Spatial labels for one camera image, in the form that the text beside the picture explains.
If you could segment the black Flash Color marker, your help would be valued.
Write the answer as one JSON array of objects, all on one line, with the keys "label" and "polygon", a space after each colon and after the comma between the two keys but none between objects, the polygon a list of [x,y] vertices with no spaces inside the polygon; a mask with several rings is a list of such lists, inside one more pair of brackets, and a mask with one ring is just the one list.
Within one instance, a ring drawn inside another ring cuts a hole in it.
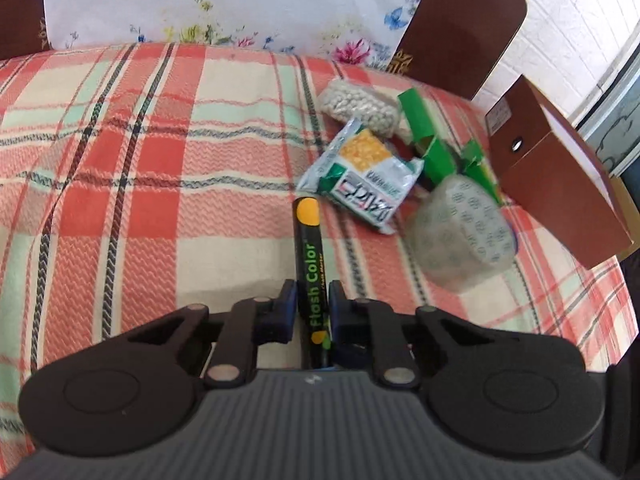
[{"label": "black Flash Color marker", "polygon": [[304,367],[320,370],[331,366],[331,333],[320,207],[316,198],[306,196],[294,200],[293,226],[303,363]]}]

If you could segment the clear printed tape roll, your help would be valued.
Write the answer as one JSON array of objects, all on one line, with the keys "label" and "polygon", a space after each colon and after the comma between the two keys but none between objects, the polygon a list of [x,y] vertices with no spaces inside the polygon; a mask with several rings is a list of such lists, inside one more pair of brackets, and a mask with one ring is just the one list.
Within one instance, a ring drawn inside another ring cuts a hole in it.
[{"label": "clear printed tape roll", "polygon": [[495,200],[454,174],[434,188],[409,221],[416,264],[435,285],[460,294],[509,270],[518,240]]}]

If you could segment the snack packet yellow white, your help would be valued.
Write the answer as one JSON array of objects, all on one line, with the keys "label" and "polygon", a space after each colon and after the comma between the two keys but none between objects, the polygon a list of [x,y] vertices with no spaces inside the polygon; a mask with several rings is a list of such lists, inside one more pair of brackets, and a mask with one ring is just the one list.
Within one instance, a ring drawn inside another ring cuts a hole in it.
[{"label": "snack packet yellow white", "polygon": [[422,174],[424,161],[395,155],[360,120],[349,119],[299,179],[296,190],[326,196],[384,234]]}]

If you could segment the green carton box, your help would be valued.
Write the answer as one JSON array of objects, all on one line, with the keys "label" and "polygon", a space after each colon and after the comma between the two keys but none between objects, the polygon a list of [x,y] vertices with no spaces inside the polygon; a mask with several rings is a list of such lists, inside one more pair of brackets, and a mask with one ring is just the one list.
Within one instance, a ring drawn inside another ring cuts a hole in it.
[{"label": "green carton box", "polygon": [[416,88],[410,88],[398,96],[412,135],[412,143],[423,160],[423,182],[427,191],[434,191],[446,177],[458,172],[458,165],[448,144],[438,133],[434,120]]}]

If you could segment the small green printed box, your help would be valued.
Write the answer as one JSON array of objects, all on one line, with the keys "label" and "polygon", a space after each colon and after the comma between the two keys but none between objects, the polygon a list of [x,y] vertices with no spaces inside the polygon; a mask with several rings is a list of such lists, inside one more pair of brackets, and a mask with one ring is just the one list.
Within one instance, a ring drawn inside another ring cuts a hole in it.
[{"label": "small green printed box", "polygon": [[485,153],[477,140],[469,140],[460,151],[460,171],[478,184],[499,205],[503,205],[498,183],[492,175]]}]

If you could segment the bag of white beads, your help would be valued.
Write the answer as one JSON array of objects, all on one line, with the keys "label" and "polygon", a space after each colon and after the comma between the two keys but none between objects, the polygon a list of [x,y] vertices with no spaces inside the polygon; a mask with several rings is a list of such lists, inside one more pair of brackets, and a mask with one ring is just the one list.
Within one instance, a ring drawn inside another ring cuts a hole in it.
[{"label": "bag of white beads", "polygon": [[400,122],[396,100],[344,79],[332,80],[319,96],[320,110],[339,122],[352,118],[384,138],[390,138]]}]

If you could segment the red plaid bed cover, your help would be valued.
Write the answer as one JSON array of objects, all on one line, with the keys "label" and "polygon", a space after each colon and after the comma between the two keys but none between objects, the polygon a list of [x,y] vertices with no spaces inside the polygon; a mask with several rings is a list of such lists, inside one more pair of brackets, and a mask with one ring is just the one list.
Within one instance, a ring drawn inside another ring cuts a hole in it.
[{"label": "red plaid bed cover", "polygon": [[[299,58],[200,44],[42,52],[1,65],[1,468],[32,448],[17,414],[36,368],[186,304],[227,310],[295,273],[298,178],[337,124],[319,94],[343,78],[397,96],[411,81]],[[434,304],[489,327],[564,337],[590,370],[638,333],[616,259],[583,268],[509,206],[518,256],[461,295],[427,281],[394,232],[321,211],[326,275],[350,296],[410,313]]]}]

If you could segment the brown cardboard box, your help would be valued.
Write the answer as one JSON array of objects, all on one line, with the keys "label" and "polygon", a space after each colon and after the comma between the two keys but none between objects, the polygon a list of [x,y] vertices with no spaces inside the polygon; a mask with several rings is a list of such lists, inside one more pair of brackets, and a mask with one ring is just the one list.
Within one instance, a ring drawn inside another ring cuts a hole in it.
[{"label": "brown cardboard box", "polygon": [[632,245],[602,162],[531,81],[519,76],[485,120],[501,188],[582,266]]}]

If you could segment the floral plastic bag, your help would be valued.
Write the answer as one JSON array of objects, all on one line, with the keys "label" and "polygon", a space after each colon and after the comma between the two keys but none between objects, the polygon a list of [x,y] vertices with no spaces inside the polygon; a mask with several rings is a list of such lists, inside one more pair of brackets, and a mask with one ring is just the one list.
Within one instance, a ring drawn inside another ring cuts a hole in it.
[{"label": "floral plastic bag", "polygon": [[382,70],[421,0],[43,0],[55,49],[183,42]]}]

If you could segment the dark brown headboard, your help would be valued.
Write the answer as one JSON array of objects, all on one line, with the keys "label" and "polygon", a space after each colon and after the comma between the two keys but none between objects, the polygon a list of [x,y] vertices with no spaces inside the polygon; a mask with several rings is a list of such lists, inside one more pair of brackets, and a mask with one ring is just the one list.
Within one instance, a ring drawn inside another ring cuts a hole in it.
[{"label": "dark brown headboard", "polygon": [[[525,0],[426,0],[386,70],[473,99],[526,12]],[[49,49],[43,0],[1,0],[1,57]]]}]

